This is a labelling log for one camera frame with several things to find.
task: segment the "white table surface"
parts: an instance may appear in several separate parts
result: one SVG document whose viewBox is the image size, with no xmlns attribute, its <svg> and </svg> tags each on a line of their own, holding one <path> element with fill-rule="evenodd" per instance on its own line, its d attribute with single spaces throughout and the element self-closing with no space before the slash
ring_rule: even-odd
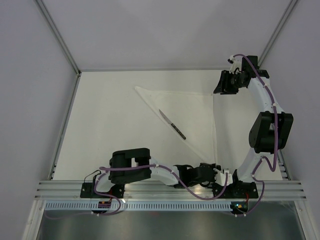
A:
<svg viewBox="0 0 320 240">
<path fill-rule="evenodd" d="M 160 122 L 135 87 L 211 94 L 220 73 L 220 70 L 83 72 L 53 179 L 82 180 L 98 167 L 106 166 L 113 152 L 132 148 L 149 148 L 153 157 L 169 165 L 198 166 L 203 159 Z M 212 98 L 215 162 L 233 172 L 248 153 L 249 131 L 259 111 L 246 88 L 237 95 L 215 94 Z M 262 166 L 257 177 L 282 180 L 279 167 L 272 173 Z"/>
</svg>

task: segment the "glass panel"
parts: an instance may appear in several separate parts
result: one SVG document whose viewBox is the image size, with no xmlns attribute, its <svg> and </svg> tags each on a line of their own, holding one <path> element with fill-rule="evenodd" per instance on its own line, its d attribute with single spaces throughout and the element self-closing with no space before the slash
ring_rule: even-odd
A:
<svg viewBox="0 0 320 240">
<path fill-rule="evenodd" d="M 48 211 L 50 217 L 76 211 Z M 38 240 L 303 240 L 292 203 L 267 203 L 246 217 L 206 211 L 124 211 L 113 216 L 43 217 Z"/>
</svg>

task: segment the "black knife handle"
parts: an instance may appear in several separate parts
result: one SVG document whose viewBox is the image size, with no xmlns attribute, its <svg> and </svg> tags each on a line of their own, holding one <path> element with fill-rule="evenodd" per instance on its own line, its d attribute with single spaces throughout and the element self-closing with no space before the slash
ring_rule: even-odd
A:
<svg viewBox="0 0 320 240">
<path fill-rule="evenodd" d="M 176 127 L 176 125 L 174 125 L 173 123 L 171 123 L 171 126 L 174 128 L 174 130 L 177 131 L 177 133 L 178 133 L 184 140 L 187 139 L 187 138 L 185 137 L 185 135 L 183 135 L 182 132 L 180 132 L 180 130 Z"/>
</svg>

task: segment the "knife blade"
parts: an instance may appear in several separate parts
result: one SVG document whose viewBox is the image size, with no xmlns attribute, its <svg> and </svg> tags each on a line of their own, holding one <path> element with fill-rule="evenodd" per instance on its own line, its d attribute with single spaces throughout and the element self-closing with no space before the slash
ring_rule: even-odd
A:
<svg viewBox="0 0 320 240">
<path fill-rule="evenodd" d="M 185 137 L 185 135 L 183 135 L 183 133 L 176 127 L 176 125 L 174 125 L 174 123 L 172 121 L 170 121 L 170 119 L 159 109 L 159 112 L 161 114 L 161 116 L 163 117 L 163 119 L 170 124 L 174 130 L 176 130 L 176 132 L 184 139 L 186 140 L 187 138 Z"/>
</svg>

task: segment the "cable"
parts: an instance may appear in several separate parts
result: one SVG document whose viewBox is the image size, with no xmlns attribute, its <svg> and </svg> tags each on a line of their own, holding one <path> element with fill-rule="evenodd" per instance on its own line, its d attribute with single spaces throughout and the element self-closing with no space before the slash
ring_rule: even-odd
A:
<svg viewBox="0 0 320 240">
<path fill-rule="evenodd" d="M 245 203 L 247 204 L 249 202 L 249 194 L 246 192 L 245 195 L 246 195 Z"/>
<path fill-rule="evenodd" d="M 237 68 L 234 70 L 233 74 L 236 74 L 237 70 L 238 70 L 239 73 L 242 73 L 242 71 L 240 71 L 239 67 L 237 67 Z"/>
<path fill-rule="evenodd" d="M 115 215 L 115 214 L 117 214 L 117 212 L 120 210 L 120 208 L 121 208 L 121 201 L 120 201 L 119 198 L 117 198 L 117 197 L 114 196 L 114 195 L 107 194 L 107 193 L 102 193 L 102 192 L 98 192 L 98 191 L 97 191 L 97 185 L 98 185 L 100 179 L 101 179 L 103 176 L 105 176 L 105 175 L 107 175 L 106 172 L 103 173 L 103 174 L 101 174 L 101 175 L 98 177 L 97 181 L 96 181 L 95 184 L 94 184 L 93 191 L 94 191 L 95 194 L 98 194 L 98 195 L 100 195 L 100 196 L 105 196 L 105 197 L 109 197 L 109 198 L 113 198 L 113 199 L 117 200 L 117 202 L 119 203 L 119 206 L 118 206 L 118 208 L 117 208 L 116 210 L 114 210 L 113 212 L 100 213 L 100 215 L 103 215 L 103 216 L 110 216 L 110 215 Z"/>
<path fill-rule="evenodd" d="M 263 156 L 263 158 L 266 160 L 266 162 L 269 165 L 269 168 L 271 170 L 271 172 L 276 171 L 277 168 L 277 154 L 278 154 L 278 113 L 277 113 L 277 107 L 276 107 L 276 101 L 274 96 L 272 95 L 270 89 L 268 88 L 268 86 L 265 84 L 265 82 L 262 80 L 262 78 L 260 77 L 259 73 L 257 72 L 255 66 L 252 64 L 252 62 L 249 60 L 249 58 L 247 58 L 246 55 L 244 54 L 236 54 L 233 55 L 233 57 L 238 57 L 241 56 L 243 57 L 248 64 L 250 65 L 250 67 L 252 68 L 253 72 L 255 73 L 256 77 L 259 79 L 260 83 L 264 86 L 265 90 L 267 91 L 267 93 L 270 96 L 271 99 L 271 103 L 272 103 L 272 108 L 273 108 L 273 112 L 274 112 L 274 149 L 273 149 L 273 165 L 271 165 L 269 159 L 266 156 Z"/>
<path fill-rule="evenodd" d="M 246 213 L 242 213 L 242 214 L 226 213 L 227 215 L 229 215 L 229 216 L 235 216 L 235 217 L 245 217 L 245 216 L 247 216 L 249 213 L 251 213 L 251 212 L 259 205 L 259 203 L 261 202 L 261 200 L 262 200 L 262 198 L 263 198 L 263 196 L 264 196 L 264 193 L 265 193 L 265 182 L 264 182 L 263 180 L 258 180 L 258 179 L 256 179 L 256 178 L 254 177 L 254 175 L 255 175 L 256 171 L 258 170 L 258 168 L 260 167 L 261 163 L 262 163 L 262 160 L 260 159 L 260 161 L 259 161 L 258 164 L 255 166 L 255 168 L 253 169 L 253 172 L 252 172 L 252 178 L 253 178 L 253 180 L 256 181 L 257 183 L 262 183 L 262 190 L 261 190 L 261 194 L 260 194 L 260 197 L 259 197 L 258 201 L 256 201 L 255 205 L 254 205 L 250 210 L 248 209 L 248 211 L 247 211 Z"/>
<path fill-rule="evenodd" d="M 203 182 L 201 182 L 200 186 L 203 187 L 203 188 L 207 188 L 207 187 L 209 187 L 210 184 L 211 184 L 210 181 L 207 184 L 204 184 Z"/>
<path fill-rule="evenodd" d="M 179 178 L 179 176 L 172 171 L 172 169 L 170 169 L 169 167 L 163 166 L 163 165 L 158 165 L 158 164 L 150 164 L 150 165 L 143 165 L 143 166 L 135 166 L 135 167 L 118 167 L 118 168 L 107 168 L 104 166 L 99 167 L 100 170 L 105 171 L 104 174 L 107 174 L 108 171 L 132 171 L 132 170 L 138 170 L 138 169 L 146 169 L 146 168 L 162 168 L 167 170 L 168 172 L 170 172 L 178 181 L 179 183 L 181 183 L 181 185 L 190 193 L 192 194 L 194 197 L 204 200 L 204 201 L 211 201 L 211 200 L 215 200 L 217 198 L 219 198 L 226 190 L 227 188 L 227 184 L 228 184 L 228 173 L 225 173 L 225 183 L 224 186 L 221 190 L 221 192 L 214 197 L 210 197 L 210 198 L 205 198 L 202 196 L 198 196 L 197 194 L 195 194 L 193 191 L 190 190 L 190 188 L 188 188 L 184 182 Z"/>
<path fill-rule="evenodd" d="M 90 175 L 92 174 L 95 174 L 96 172 L 100 172 L 99 174 L 101 174 L 101 171 L 100 170 L 95 170 L 94 172 L 90 173 L 89 175 L 85 176 L 84 180 L 83 180 L 83 183 L 86 181 L 86 178 L 89 177 Z"/>
<path fill-rule="evenodd" d="M 242 210 L 240 210 L 239 208 L 237 208 L 236 210 L 238 210 L 239 212 L 241 212 L 241 213 L 243 213 L 243 214 L 247 214 L 248 211 L 249 211 L 249 204 L 248 204 L 248 210 L 247 210 L 247 211 L 242 211 Z"/>
</svg>

